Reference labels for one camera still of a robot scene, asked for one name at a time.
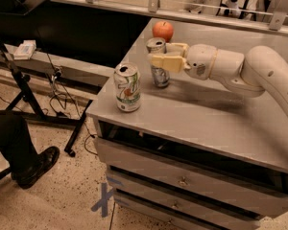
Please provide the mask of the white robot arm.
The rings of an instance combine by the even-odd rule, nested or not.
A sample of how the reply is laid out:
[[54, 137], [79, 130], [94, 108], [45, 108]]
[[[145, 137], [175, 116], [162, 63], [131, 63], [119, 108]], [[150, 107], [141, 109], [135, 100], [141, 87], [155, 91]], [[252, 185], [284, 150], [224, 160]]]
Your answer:
[[169, 43], [165, 53], [150, 53], [148, 61], [170, 72], [185, 72], [202, 81], [212, 80], [247, 97], [269, 93], [288, 117], [288, 63], [267, 46], [255, 46], [246, 54], [211, 45]]

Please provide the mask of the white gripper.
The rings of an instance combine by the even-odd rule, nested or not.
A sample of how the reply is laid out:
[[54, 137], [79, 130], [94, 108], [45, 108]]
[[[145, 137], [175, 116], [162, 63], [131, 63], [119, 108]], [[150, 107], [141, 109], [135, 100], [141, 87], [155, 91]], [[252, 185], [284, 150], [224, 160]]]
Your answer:
[[203, 81], [208, 79], [217, 56], [217, 48], [205, 44], [189, 48], [185, 43], [167, 43], [166, 52], [168, 54], [148, 54], [147, 59], [156, 68], [174, 73], [184, 70], [189, 77]]

